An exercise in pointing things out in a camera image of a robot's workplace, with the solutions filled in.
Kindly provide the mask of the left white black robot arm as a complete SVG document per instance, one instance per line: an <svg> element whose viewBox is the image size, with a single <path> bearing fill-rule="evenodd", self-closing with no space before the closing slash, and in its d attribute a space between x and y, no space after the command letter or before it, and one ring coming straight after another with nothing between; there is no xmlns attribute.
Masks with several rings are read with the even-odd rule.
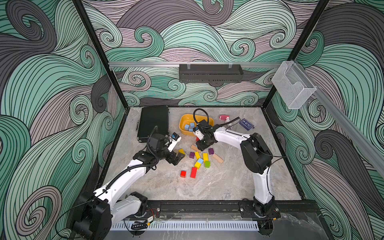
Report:
<svg viewBox="0 0 384 240"><path fill-rule="evenodd" d="M74 209L70 229L80 238L103 240L113 225L124 218L137 215L142 217L147 211L147 197L133 192L125 200L123 194L161 160L176 166L184 158L174 152L181 137L152 133L146 146L138 151L128 166L112 180L93 192L84 193Z"/></svg>

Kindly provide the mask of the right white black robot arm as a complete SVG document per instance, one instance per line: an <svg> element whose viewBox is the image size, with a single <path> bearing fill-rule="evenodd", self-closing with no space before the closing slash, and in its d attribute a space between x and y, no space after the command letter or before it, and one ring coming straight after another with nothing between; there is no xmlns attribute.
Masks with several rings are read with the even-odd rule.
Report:
<svg viewBox="0 0 384 240"><path fill-rule="evenodd" d="M253 173L255 194L254 208L257 216L266 217L271 213L275 197L271 191L270 167L273 154L260 134L241 134L228 130L221 125L211 126L202 120L193 128L200 151L221 142L233 146L242 152L246 167Z"/></svg>

